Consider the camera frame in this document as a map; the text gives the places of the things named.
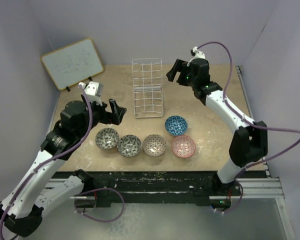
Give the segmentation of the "white wire dish rack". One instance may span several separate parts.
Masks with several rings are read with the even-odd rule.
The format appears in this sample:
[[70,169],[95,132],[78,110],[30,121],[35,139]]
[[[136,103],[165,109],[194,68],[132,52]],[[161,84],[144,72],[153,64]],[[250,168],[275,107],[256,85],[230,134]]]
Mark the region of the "white wire dish rack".
[[160,58],[131,61],[134,116],[137,119],[164,115],[163,66]]

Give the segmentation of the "red patterned bowl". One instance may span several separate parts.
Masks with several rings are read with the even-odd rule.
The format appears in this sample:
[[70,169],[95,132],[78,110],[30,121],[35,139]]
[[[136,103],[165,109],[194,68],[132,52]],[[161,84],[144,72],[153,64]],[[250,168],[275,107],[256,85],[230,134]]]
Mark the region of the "red patterned bowl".
[[179,158],[190,158],[196,151],[196,144],[189,136],[179,135],[172,140],[171,150]]

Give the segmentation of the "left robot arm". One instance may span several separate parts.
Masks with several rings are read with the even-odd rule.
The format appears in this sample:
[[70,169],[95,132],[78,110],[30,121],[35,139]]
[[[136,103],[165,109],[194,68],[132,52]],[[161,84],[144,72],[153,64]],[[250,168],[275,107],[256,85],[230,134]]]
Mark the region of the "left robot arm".
[[0,201],[0,239],[3,228],[16,237],[28,237],[38,229],[46,215],[70,197],[88,196],[100,191],[94,178],[82,169],[54,189],[42,193],[43,188],[59,168],[81,146],[91,129],[98,123],[119,125],[126,108],[114,99],[98,104],[91,100],[67,103],[52,131],[19,184],[4,200]]

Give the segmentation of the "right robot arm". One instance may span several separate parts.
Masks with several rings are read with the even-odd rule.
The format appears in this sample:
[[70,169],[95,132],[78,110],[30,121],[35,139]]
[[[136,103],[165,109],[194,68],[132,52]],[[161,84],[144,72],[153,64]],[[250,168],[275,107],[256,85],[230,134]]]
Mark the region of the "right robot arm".
[[212,179],[212,190],[218,196],[225,195],[236,176],[268,153],[268,132],[263,121],[246,117],[224,95],[222,87],[210,79],[210,65],[204,58],[190,62],[177,59],[166,74],[168,81],[191,87],[194,96],[214,111],[233,134],[229,147],[229,160]]

